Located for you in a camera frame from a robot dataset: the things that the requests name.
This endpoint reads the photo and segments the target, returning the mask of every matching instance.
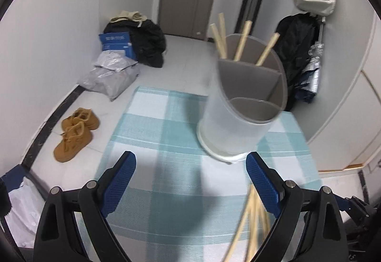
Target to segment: blue box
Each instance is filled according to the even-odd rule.
[[[128,58],[131,58],[135,61],[136,55],[134,50],[132,49],[132,44],[131,43],[126,43],[126,44],[103,44],[103,51],[105,50],[124,50],[125,51],[125,56]]]
[[[130,34],[128,32],[100,34],[99,39],[102,42],[102,44],[127,44],[127,43],[131,43]]]

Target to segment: screw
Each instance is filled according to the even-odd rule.
[[[293,180],[286,180],[285,183],[289,188],[294,188],[296,186],[296,183]]]
[[[331,188],[330,188],[330,187],[327,187],[327,186],[324,186],[324,187],[323,187],[323,191],[324,191],[324,193],[326,193],[326,194],[330,194],[330,193],[332,192]]]
[[[51,194],[57,194],[59,191],[60,191],[60,187],[53,187],[53,188],[50,190],[50,193],[51,193]]]
[[[93,189],[96,187],[96,181],[95,180],[90,180],[87,184],[86,187],[89,189]]]

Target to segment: translucent plastic container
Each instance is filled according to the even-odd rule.
[[[226,162],[245,159],[285,108],[283,66],[271,50],[262,66],[255,63],[266,44],[248,37],[241,61],[234,62],[240,34],[227,37],[228,60],[219,59],[197,136],[213,157]]]

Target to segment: bundle of chopsticks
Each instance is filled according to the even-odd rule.
[[[217,46],[218,53],[220,54],[220,58],[227,59],[226,29],[225,29],[224,14],[223,13],[218,14],[218,19],[220,23],[220,33],[218,32],[218,29],[215,23],[210,25],[210,27],[213,31],[214,40]],[[243,50],[245,49],[247,38],[251,30],[251,26],[252,26],[252,21],[248,20],[245,22],[242,35],[238,43],[237,50],[234,55],[234,61],[241,60],[241,56],[242,56]],[[279,33],[274,33],[268,45],[265,47],[264,51],[262,52],[262,55],[259,57],[256,63],[256,66],[261,66],[265,62],[267,56],[269,55],[271,51],[271,48],[274,47],[278,38],[279,38]],[[226,252],[223,262],[228,262],[231,256],[233,255],[234,249],[236,248],[237,242],[243,231],[246,218],[248,218],[249,220],[250,236],[248,240],[248,247],[246,251],[245,262],[249,262],[252,260],[252,258],[258,251],[258,231],[257,231],[258,221],[260,220],[262,222],[263,241],[265,240],[265,238],[267,237],[271,229],[269,215],[266,212],[262,204],[262,201],[258,195],[258,192],[256,191],[253,185],[250,185],[250,190],[247,195],[245,209],[243,210],[236,234],[233,238],[233,241],[230,243],[229,249]]]
[[[218,14],[218,21],[220,23],[220,32],[218,32],[217,26],[215,23],[211,24],[210,27],[213,32],[214,40],[217,46],[218,53],[220,54],[221,59],[227,59],[227,44],[226,44],[226,28],[225,28],[225,18],[223,13]],[[249,36],[251,26],[253,22],[247,20],[243,27],[242,35],[238,43],[236,53],[234,55],[234,61],[240,61],[243,50],[245,49],[247,37]],[[268,45],[264,49],[262,55],[259,57],[256,66],[261,66],[269,55],[271,48],[274,47],[279,38],[279,33],[274,33],[271,37]]]

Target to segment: brown shoe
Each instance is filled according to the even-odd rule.
[[[73,159],[74,156],[93,139],[92,133],[85,127],[83,121],[67,128],[61,135],[63,139],[53,152],[56,160],[61,163]]]
[[[85,127],[89,130],[96,130],[99,127],[99,119],[91,110],[78,108],[70,117],[62,120],[61,127],[65,131],[68,127],[75,126],[83,121]]]

